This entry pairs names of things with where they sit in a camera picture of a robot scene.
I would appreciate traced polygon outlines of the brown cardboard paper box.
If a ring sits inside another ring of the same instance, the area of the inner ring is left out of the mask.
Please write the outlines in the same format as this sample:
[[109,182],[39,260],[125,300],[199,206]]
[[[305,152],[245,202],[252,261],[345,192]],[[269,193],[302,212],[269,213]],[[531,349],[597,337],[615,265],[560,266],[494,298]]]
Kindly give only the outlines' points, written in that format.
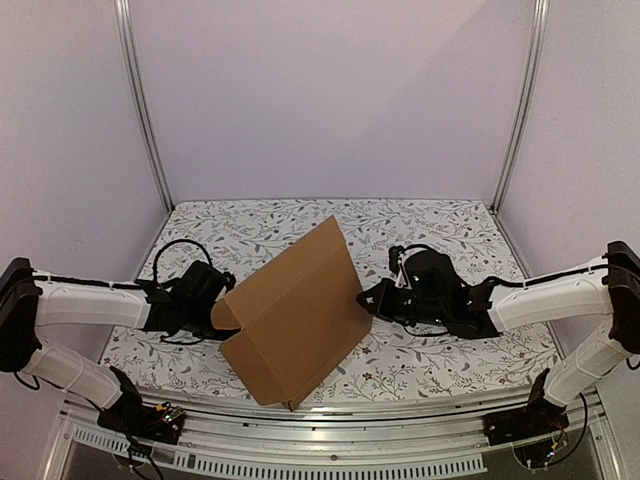
[[258,405],[294,411],[370,332],[361,291],[329,217],[216,302],[219,350]]

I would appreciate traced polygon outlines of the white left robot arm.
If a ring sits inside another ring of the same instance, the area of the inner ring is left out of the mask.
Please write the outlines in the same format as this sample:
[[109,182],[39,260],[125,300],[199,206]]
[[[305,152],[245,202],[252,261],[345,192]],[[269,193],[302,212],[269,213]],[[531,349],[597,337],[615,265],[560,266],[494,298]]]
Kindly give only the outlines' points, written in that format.
[[1,370],[32,375],[108,410],[128,434],[148,426],[148,412],[128,377],[100,366],[64,345],[38,336],[52,325],[108,325],[162,333],[171,339],[188,332],[222,341],[211,313],[236,279],[202,261],[173,280],[117,283],[52,275],[26,258],[11,261],[1,276]]

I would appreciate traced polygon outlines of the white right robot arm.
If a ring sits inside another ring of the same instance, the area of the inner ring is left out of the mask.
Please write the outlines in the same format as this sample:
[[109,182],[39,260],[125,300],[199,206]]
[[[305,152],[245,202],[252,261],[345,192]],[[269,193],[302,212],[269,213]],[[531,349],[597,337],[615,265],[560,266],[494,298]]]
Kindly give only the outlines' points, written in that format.
[[609,243],[583,265],[519,282],[490,276],[471,285],[449,256],[422,244],[391,248],[389,267],[391,277],[356,301],[403,327],[433,325],[476,340],[565,318],[610,319],[537,380],[531,403],[517,415],[524,435],[539,435],[554,422],[556,409],[639,352],[639,256],[623,241]]

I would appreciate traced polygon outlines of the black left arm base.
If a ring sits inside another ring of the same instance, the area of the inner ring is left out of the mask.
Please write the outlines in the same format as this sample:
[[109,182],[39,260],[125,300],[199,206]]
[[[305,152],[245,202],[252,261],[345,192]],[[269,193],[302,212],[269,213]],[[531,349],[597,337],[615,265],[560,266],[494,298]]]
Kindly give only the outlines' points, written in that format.
[[120,397],[99,413],[97,424],[105,429],[160,443],[177,445],[186,419],[185,410],[169,401],[145,406],[127,375],[111,366],[119,381]]

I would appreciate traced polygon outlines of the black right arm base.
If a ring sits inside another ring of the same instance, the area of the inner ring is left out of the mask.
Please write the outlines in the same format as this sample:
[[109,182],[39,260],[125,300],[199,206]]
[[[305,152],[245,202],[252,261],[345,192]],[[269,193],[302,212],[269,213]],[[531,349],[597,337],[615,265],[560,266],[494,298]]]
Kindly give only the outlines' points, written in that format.
[[491,446],[546,435],[543,441],[514,449],[516,460],[528,469],[550,466],[559,448],[566,446],[565,429],[569,426],[566,408],[544,399],[549,372],[547,368],[537,376],[524,406],[482,417],[483,432]]

